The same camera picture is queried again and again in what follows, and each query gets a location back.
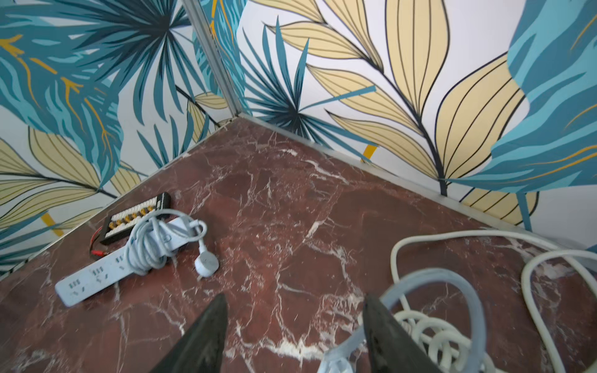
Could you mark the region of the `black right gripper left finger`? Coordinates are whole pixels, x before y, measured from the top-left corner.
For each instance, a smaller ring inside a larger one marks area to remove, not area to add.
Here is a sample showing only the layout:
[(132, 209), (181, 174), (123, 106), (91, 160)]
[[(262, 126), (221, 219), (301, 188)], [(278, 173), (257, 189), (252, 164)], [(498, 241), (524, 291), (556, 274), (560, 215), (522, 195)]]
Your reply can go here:
[(227, 327), (228, 303), (221, 293), (216, 295), (151, 373), (220, 372)]

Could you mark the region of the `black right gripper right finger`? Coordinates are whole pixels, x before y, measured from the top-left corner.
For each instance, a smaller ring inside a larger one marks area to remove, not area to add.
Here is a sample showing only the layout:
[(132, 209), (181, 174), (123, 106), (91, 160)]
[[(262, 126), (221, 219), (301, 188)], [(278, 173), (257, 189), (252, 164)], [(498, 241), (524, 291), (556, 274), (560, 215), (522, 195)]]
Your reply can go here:
[(363, 320), (371, 372), (440, 372), (373, 295), (365, 296)]

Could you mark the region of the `black balance charging board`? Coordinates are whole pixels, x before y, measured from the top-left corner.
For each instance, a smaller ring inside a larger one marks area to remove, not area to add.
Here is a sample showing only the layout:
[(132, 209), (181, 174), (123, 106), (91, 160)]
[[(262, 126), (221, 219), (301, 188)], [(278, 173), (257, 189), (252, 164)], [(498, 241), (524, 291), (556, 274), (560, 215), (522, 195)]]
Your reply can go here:
[(128, 237), (133, 228), (147, 214), (170, 208), (170, 205), (171, 196), (168, 193), (161, 193), (141, 204), (111, 214), (104, 221), (104, 226), (99, 235), (99, 242), (108, 246)]

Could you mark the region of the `aluminium frame post left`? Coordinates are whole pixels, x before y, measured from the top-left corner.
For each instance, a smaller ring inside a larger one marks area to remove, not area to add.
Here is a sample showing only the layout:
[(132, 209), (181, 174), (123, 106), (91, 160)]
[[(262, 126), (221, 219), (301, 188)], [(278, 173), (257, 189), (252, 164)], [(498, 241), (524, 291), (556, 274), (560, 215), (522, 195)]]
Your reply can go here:
[(234, 117), (241, 115), (243, 112), (241, 102), (234, 90), (233, 81), (225, 69), (219, 49), (213, 34), (209, 29), (208, 19), (201, 8), (200, 2), (183, 0), (183, 6), (189, 16), (191, 25), (197, 34), (199, 44), (203, 47), (205, 57), (211, 67), (213, 76), (222, 91), (222, 96), (226, 100), (232, 115)]

